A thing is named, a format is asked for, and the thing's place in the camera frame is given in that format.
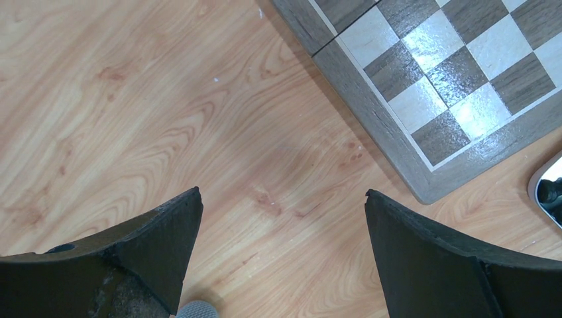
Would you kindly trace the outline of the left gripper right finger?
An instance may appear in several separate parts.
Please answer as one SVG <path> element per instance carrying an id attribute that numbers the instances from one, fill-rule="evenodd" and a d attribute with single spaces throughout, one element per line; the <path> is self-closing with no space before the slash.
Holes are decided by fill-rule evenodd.
<path id="1" fill-rule="evenodd" d="M 484 242 L 373 189 L 366 223 L 391 317 L 560 317 L 561 262 Z"/>

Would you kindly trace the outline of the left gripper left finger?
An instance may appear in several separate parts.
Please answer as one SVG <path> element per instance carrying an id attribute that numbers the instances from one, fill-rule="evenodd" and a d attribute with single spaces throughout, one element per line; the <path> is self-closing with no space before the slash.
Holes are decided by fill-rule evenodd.
<path id="1" fill-rule="evenodd" d="M 2 317 L 177 313 L 203 203 L 198 187 L 94 235 L 1 258 Z"/>

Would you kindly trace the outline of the grey cylinder tube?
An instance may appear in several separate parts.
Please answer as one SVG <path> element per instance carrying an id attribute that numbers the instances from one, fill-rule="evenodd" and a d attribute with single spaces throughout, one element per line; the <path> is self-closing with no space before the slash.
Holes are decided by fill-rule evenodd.
<path id="1" fill-rule="evenodd" d="M 176 318 L 218 318 L 218 310 L 210 303 L 195 300 L 179 309 Z"/>

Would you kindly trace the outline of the silver tray black pieces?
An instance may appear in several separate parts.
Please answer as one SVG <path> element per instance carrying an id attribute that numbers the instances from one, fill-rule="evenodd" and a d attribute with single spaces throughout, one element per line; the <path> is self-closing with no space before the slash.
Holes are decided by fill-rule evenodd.
<path id="1" fill-rule="evenodd" d="M 561 229 L 561 151 L 531 176 L 528 195 Z"/>

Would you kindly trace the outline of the wooden chessboard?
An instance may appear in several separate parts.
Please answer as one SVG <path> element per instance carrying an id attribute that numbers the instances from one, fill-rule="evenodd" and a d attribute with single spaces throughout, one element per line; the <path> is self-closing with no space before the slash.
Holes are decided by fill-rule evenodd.
<path id="1" fill-rule="evenodd" d="M 560 1 L 275 1 L 416 199 L 561 126 Z"/>

